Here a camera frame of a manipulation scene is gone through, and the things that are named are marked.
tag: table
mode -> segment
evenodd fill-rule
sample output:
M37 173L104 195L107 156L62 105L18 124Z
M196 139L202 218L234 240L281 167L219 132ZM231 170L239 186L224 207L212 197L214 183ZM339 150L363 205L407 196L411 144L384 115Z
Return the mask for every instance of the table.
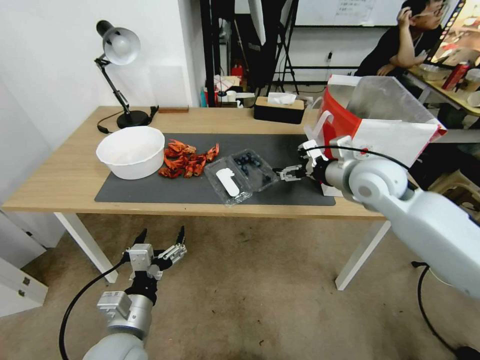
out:
M440 81L428 81L424 80L421 76L421 70L414 66L408 69L406 73L407 79L412 81L412 83L423 89L418 101L422 104L425 103L427 98L431 93L437 94L441 98L445 99L445 102L452 105L455 109L464 109L467 114L480 117L480 107L472 107L467 103L465 95L459 94L454 91L447 91L442 89L442 85L444 84L444 80Z
M105 137L97 130L97 122L120 110L114 106L97 108L2 206L5 211L54 213L102 273L112 264L77 213L372 220L370 231L335 281L339 290L345 289L390 228L390 222L381 214L344 198L336 198L335 206L240 204L230 208L222 204L95 202L110 173L95 155ZM102 125L113 130L115 121L116 116ZM255 120L253 109L191 108L187 113L157 113L150 126L165 133L303 134L304 125ZM117 276L114 271L105 278L114 283Z

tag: glasses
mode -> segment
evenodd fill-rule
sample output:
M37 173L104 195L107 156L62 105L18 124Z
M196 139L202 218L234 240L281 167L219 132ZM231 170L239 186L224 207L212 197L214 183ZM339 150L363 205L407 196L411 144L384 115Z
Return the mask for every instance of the glasses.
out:
M419 13L417 15L414 16L414 18L416 17L423 17L423 16L435 16L437 18L441 17L444 13L446 13L450 8L450 5L447 4L446 2L444 2L441 7L435 11L431 11L431 12L423 12L423 13Z

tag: person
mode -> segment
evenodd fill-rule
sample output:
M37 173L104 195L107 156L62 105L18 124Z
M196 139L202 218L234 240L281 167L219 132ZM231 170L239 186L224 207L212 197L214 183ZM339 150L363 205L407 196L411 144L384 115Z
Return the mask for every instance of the person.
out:
M422 64L442 35L444 0L407 0L398 13L398 25L387 30L362 61L356 76L400 76Z

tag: red crayfish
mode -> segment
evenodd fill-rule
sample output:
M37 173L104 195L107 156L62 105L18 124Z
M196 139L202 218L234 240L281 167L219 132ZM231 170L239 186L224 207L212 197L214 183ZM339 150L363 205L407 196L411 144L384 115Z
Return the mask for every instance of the red crayfish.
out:
M207 162L211 163L220 152L220 145L203 154L196 154L197 148L178 140L170 140L168 147L164 150L164 163L158 174L170 179L178 178L183 174L184 178L200 176L204 172Z

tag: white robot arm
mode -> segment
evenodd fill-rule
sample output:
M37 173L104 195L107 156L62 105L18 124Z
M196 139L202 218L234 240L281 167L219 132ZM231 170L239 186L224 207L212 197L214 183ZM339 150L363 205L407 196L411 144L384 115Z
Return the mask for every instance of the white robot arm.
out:
M310 177L339 189L350 201L377 211L393 232L437 275L462 292L480 298L480 227L447 198L420 188L410 189L406 170L384 158L358 160L354 152L333 149L328 160L315 140L299 147L304 164L280 172L285 181ZM352 147L350 136L331 146Z
M152 322L152 308L157 301L157 282L164 270L185 256L187 248L183 226L175 244L167 250L154 250L151 244L144 243L146 236L145 229L124 252L120 262L131 263L132 286L125 291L105 291L101 295L96 307L105 314L111 334L94 345L83 360L148 360L144 343ZM60 330L60 354L63 360L68 360L63 331Z

